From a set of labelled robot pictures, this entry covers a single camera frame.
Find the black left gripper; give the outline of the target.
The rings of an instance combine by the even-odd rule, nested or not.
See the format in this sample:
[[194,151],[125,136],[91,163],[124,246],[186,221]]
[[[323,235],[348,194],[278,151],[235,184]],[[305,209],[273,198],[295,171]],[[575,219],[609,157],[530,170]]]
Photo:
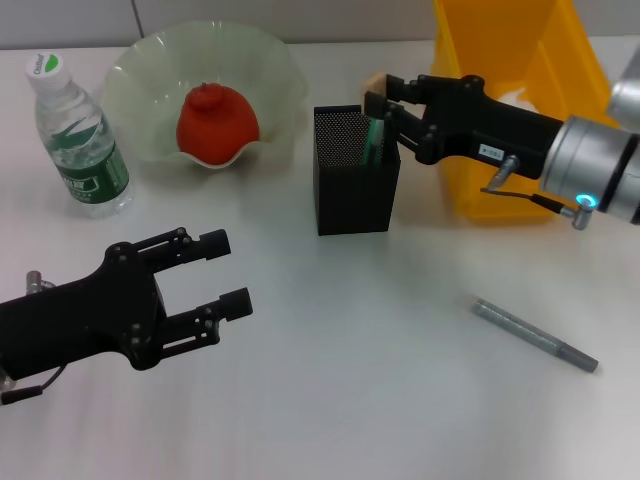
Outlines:
[[14,380],[108,352],[139,371],[162,359],[166,318],[154,274],[231,253],[227,233],[185,227],[107,250],[89,276],[1,305],[1,367]]

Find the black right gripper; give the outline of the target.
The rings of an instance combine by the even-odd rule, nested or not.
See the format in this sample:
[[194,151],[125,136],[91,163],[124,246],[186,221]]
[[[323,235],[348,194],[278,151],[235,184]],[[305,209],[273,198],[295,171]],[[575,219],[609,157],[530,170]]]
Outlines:
[[[366,93],[364,98],[364,113],[383,121],[384,154],[397,151],[401,143],[425,165],[463,156],[499,167],[514,156],[515,174],[538,179],[563,126],[555,118],[489,97],[484,80],[474,75],[454,79],[422,74],[406,82],[387,74],[384,96]],[[422,120],[401,102],[424,105]]]

